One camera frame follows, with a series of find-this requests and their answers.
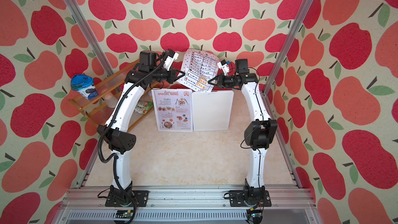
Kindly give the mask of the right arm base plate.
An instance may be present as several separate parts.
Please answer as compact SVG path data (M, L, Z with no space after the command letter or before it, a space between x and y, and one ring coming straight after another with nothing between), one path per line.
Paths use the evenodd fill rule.
M267 190L255 193L240 190L230 190L224 194L224 199L229 200L231 207L271 207L271 197Z

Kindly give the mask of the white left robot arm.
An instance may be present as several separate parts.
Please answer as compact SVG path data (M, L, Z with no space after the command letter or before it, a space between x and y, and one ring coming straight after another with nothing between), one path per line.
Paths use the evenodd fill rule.
M178 53L169 49L158 54L142 51L139 62L128 71L122 94L110 118L99 125L97 152L102 163L113 162L113 184L109 199L122 205L136 203L130 176L130 151L136 143L136 136L128 132L130 119L141 97L153 82L172 84L185 75L172 68Z

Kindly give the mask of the white dotted menu sheet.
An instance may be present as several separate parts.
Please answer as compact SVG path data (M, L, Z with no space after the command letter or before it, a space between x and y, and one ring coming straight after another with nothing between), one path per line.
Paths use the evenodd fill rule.
M219 61L214 54L188 49L184 54L180 69L185 76L178 82L196 92L211 92L213 86L208 81L217 76Z

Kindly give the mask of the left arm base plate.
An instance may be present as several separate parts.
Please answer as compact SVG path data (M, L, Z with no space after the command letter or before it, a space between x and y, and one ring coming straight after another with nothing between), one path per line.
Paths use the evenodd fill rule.
M134 190L132 192L128 192L132 195L132 198L136 200L139 207L145 207L148 201L149 191L146 190ZM123 193L119 190L114 190L108 194L105 203L106 207L133 207L132 201L127 198Z

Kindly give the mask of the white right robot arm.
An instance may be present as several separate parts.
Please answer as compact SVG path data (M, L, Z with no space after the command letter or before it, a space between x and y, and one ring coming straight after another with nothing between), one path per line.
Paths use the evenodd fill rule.
M259 78L252 73L247 59L235 61L235 72L229 75L229 63L222 60L217 63L222 73L210 79L212 86L224 89L239 89L245 97L251 123L244 132L245 149L251 151L250 169L245 179L243 190L231 190L224 195L230 201L231 207L257 208L270 207L271 200L264 183L265 155L272 143L278 123L268 114L265 104L261 99Z

